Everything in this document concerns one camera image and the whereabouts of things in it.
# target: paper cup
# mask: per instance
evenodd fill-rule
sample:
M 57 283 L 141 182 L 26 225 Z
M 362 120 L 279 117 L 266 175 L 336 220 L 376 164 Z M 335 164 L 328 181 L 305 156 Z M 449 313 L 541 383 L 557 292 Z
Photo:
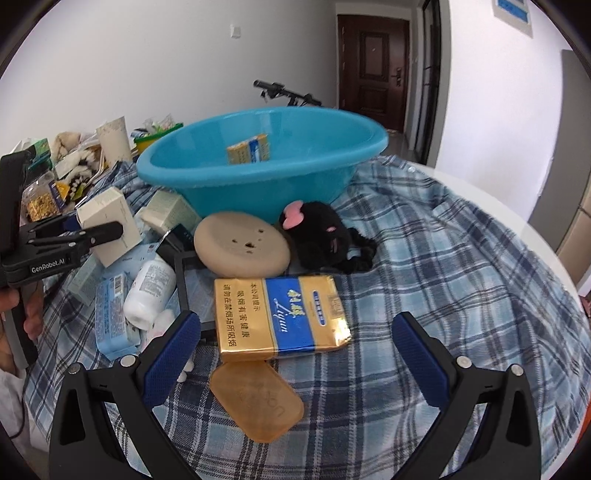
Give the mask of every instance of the paper cup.
M 99 137 L 100 146 L 110 166 L 118 161 L 132 160 L 124 116 L 101 125 L 96 129 L 96 134 Z

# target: door handle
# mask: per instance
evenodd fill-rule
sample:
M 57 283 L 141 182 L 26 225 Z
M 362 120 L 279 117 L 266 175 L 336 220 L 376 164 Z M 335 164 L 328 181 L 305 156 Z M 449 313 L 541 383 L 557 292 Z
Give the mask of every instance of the door handle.
M 396 69 L 396 75 L 391 75 L 391 77 L 396 79 L 396 86 L 400 87 L 402 85 L 402 68 L 398 67 Z

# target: bicycle handlebar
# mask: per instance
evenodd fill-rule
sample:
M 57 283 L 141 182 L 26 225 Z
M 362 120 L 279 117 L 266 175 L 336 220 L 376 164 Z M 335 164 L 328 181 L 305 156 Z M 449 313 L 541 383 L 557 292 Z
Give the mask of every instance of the bicycle handlebar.
M 301 95 L 299 93 L 291 92 L 289 90 L 286 90 L 285 85 L 282 85 L 281 83 L 267 83 L 261 80 L 256 80 L 254 82 L 254 87 L 266 90 L 271 99 L 276 98 L 278 96 L 285 96 L 289 97 L 292 101 L 298 99 L 303 100 L 304 103 L 322 106 L 322 102 L 320 100 L 316 100 L 311 93 Z

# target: wall sign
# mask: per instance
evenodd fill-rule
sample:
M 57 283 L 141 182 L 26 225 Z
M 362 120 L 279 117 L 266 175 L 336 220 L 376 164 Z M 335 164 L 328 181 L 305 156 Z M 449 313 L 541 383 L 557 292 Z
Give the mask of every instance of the wall sign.
M 528 0 L 492 0 L 495 17 L 533 37 Z

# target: light switch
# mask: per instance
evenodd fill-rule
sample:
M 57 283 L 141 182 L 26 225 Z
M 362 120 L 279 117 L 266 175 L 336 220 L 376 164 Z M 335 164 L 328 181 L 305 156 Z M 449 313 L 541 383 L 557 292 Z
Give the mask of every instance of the light switch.
M 232 38 L 240 38 L 242 36 L 242 29 L 236 25 L 230 25 L 230 35 Z

